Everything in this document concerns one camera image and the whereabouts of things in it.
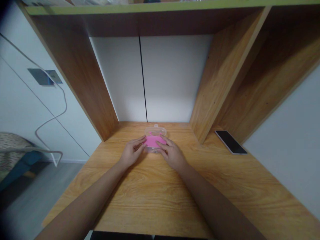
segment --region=green shelf edge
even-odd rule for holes
[[[206,0],[108,6],[25,7],[29,15],[79,15],[140,12],[166,12],[241,7],[320,4],[320,0]]]

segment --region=desk surface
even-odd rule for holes
[[[59,212],[120,158],[129,140],[152,123],[120,122],[102,142],[44,220]],[[219,189],[267,239],[319,239],[320,223],[252,155],[232,155],[211,131],[199,145],[188,123],[159,124],[187,161]],[[212,237],[178,174],[160,154],[142,154],[103,210],[97,231]]]

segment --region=phone screen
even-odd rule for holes
[[[227,131],[216,131],[216,133],[231,152],[235,154],[247,154],[241,145],[237,143],[237,141]]]

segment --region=forearm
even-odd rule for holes
[[[219,240],[265,239],[255,226],[194,168],[186,164],[178,173]]]
[[[84,239],[126,169],[120,162],[116,163],[56,216],[36,240]]]

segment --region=plastic container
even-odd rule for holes
[[[167,144],[165,140],[163,140],[160,135],[165,136],[167,134],[167,130],[162,127],[158,127],[157,124],[154,127],[147,127],[144,130],[144,134],[146,135],[146,152],[159,153],[158,149],[160,146],[156,143],[156,141],[161,142],[163,144]]]

